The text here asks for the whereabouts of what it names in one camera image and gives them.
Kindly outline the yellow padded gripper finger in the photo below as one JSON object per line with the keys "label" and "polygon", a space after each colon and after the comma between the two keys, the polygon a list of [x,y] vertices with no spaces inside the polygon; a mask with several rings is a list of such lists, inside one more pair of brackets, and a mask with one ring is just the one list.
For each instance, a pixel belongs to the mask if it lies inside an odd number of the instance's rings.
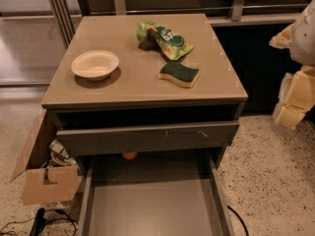
{"label": "yellow padded gripper finger", "polygon": [[291,130],[294,130],[304,117],[305,113],[302,112],[300,109],[287,108],[278,104],[276,105],[275,122],[278,125],[282,125]]}
{"label": "yellow padded gripper finger", "polygon": [[315,105],[315,67],[303,66],[294,74],[284,104],[304,112]]}

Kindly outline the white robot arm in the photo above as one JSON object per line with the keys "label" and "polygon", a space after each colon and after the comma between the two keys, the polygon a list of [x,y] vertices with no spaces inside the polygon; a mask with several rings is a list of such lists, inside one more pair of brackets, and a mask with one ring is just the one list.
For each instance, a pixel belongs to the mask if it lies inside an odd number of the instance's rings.
{"label": "white robot arm", "polygon": [[288,48],[290,58],[302,65],[295,74],[284,75],[273,113],[277,126],[294,130],[315,106],[315,0],[293,24],[275,35],[269,45]]}

